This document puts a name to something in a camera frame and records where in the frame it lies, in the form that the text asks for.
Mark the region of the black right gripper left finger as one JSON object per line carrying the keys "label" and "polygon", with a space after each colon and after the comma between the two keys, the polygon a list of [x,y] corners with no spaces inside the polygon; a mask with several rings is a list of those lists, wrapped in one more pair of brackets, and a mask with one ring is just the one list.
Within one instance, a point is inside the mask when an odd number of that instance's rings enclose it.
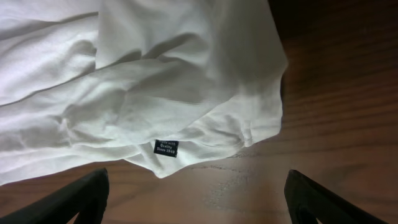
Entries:
{"label": "black right gripper left finger", "polygon": [[56,192],[1,218],[1,224],[100,224],[109,196],[108,172],[95,170]]}

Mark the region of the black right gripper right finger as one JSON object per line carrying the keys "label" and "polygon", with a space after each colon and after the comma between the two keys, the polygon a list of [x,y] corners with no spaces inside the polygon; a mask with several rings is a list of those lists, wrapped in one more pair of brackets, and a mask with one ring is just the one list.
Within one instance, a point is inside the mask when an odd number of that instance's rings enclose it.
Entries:
{"label": "black right gripper right finger", "polygon": [[386,224],[297,170],[290,170],[284,195],[293,224]]}

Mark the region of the white t-shirt with black print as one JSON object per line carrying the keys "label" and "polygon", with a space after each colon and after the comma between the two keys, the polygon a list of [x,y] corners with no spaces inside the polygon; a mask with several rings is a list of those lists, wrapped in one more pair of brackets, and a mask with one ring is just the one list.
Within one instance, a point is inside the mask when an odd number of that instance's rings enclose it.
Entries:
{"label": "white t-shirt with black print", "polygon": [[267,1],[2,1],[1,183],[233,156],[279,133],[286,68]]}

